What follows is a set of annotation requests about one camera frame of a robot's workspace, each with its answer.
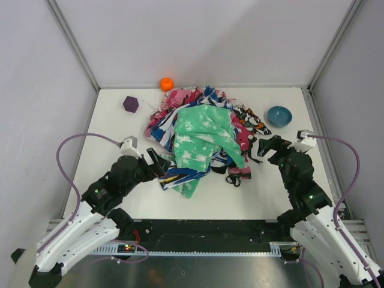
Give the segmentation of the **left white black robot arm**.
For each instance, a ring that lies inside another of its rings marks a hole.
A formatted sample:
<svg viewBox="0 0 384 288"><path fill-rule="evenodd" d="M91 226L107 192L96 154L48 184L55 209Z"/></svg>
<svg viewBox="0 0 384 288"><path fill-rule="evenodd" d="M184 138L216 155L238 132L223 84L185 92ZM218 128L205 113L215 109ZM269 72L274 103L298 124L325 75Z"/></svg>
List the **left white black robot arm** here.
<svg viewBox="0 0 384 288"><path fill-rule="evenodd" d="M136 150L119 157L82 194L69 217L38 244L15 250L11 258L16 269L9 287L56 287L94 249L112 240L129 240L134 221L120 208L123 198L140 183L164 176L171 165L152 148L147 153L152 164Z"/></svg>

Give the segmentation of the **green white tie-dye cloth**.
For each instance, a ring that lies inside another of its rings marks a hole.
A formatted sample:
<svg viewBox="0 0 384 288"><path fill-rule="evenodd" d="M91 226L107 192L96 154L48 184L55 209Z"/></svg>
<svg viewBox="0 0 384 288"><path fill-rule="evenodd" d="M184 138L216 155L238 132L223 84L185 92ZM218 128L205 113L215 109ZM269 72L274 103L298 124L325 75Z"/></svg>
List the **green white tie-dye cloth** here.
<svg viewBox="0 0 384 288"><path fill-rule="evenodd" d="M173 143L176 166L206 175L213 158L224 151L236 166L244 168L231 114L229 109L206 104L181 109Z"/></svg>

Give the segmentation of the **blue white patterned cloth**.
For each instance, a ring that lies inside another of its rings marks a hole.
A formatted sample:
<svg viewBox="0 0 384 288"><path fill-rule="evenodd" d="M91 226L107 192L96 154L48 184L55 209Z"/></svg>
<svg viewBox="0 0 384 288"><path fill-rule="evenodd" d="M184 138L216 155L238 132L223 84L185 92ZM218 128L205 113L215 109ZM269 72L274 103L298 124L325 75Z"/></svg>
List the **blue white patterned cloth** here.
<svg viewBox="0 0 384 288"><path fill-rule="evenodd" d="M165 93L158 110L150 116L146 137L172 152L178 111L201 104L233 110L233 101L211 86L172 89Z"/></svg>

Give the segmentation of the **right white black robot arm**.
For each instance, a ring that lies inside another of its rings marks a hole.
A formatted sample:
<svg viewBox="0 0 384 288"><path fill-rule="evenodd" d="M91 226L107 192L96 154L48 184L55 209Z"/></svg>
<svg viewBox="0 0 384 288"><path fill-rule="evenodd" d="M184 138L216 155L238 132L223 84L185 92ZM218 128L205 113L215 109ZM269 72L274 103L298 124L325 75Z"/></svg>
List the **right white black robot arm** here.
<svg viewBox="0 0 384 288"><path fill-rule="evenodd" d="M258 157L269 151L268 161L280 171L291 210L278 217L284 232L340 278L340 287L383 287L383 269L366 253L338 216L333 201L313 178L307 152L316 139L301 130L292 143L275 135L259 140Z"/></svg>

